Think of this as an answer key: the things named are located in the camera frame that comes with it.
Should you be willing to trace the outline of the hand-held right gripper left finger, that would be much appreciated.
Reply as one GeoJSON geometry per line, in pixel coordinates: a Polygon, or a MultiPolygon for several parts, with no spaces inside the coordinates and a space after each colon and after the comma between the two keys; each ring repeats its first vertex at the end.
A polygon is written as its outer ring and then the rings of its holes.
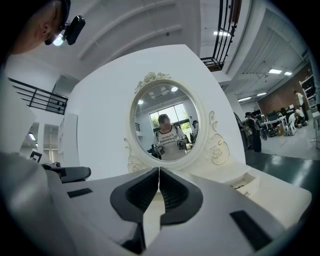
{"type": "Polygon", "coordinates": [[[159,169],[63,183],[53,176],[58,219],[54,256],[153,256],[144,214],[158,190],[159,169]]]}

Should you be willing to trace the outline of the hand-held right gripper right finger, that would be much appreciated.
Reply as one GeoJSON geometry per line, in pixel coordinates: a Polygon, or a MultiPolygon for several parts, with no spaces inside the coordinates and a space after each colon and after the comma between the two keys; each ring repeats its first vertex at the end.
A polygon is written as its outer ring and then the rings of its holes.
{"type": "Polygon", "coordinates": [[[147,256],[249,256],[285,230],[229,185],[165,168],[159,177],[179,205],[161,216],[147,256]]]}

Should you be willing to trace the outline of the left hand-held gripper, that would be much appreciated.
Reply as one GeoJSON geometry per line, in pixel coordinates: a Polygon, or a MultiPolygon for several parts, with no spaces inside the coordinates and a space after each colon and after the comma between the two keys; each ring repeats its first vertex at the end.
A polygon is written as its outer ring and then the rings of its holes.
{"type": "Polygon", "coordinates": [[[62,183],[73,183],[87,180],[92,172],[89,167],[64,167],[62,168],[59,162],[41,163],[42,154],[37,151],[32,151],[30,159],[41,164],[45,170],[53,171],[61,177],[62,183]]]}

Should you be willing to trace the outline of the white vanity dressing table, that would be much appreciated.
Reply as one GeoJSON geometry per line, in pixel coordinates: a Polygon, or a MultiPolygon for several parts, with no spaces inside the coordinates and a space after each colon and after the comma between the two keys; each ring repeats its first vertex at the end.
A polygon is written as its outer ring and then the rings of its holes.
{"type": "Polygon", "coordinates": [[[227,143],[219,135],[209,139],[203,149],[194,147],[185,157],[175,161],[161,161],[148,156],[135,141],[124,139],[129,150],[128,171],[130,173],[151,167],[165,167],[179,174],[187,173],[221,184],[244,173],[260,178],[258,191],[251,197],[255,202],[286,229],[295,225],[312,201],[312,194],[300,187],[282,181],[232,158],[227,143]]]}

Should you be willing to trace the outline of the black metal railing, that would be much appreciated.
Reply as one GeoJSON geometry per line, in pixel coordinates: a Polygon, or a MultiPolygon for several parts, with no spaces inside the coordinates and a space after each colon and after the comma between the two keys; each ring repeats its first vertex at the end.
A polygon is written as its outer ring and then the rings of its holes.
{"type": "Polygon", "coordinates": [[[200,0],[200,59],[211,71],[221,71],[226,63],[237,29],[242,0],[200,0]],[[225,31],[230,36],[216,36],[225,31]]]}
{"type": "Polygon", "coordinates": [[[30,108],[64,115],[69,98],[60,94],[29,85],[27,83],[9,78],[15,91],[30,108]]]}

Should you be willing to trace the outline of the oval white-framed mirror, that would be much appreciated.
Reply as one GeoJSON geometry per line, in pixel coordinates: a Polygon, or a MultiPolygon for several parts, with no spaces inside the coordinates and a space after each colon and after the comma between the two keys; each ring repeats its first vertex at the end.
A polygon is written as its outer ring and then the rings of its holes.
{"type": "Polygon", "coordinates": [[[129,112],[128,170],[151,167],[213,170],[230,159],[232,117],[228,103],[201,83],[148,73],[139,81],[129,112]]]}

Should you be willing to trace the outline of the long white desk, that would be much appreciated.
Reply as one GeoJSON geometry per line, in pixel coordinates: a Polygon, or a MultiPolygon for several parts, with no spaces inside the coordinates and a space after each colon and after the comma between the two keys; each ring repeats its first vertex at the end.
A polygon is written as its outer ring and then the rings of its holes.
{"type": "Polygon", "coordinates": [[[281,125],[282,128],[284,128],[286,124],[287,118],[285,116],[266,115],[262,126],[266,128],[267,135],[272,138],[274,136],[278,136],[281,133],[278,126],[281,125]]]}

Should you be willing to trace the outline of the white shelf rack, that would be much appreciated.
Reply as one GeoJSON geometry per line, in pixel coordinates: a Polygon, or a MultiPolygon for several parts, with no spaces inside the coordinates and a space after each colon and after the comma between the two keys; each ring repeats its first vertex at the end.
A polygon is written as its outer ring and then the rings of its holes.
{"type": "Polygon", "coordinates": [[[310,109],[316,107],[316,93],[315,93],[315,83],[314,76],[311,75],[307,77],[304,81],[300,83],[306,101],[310,109]]]}

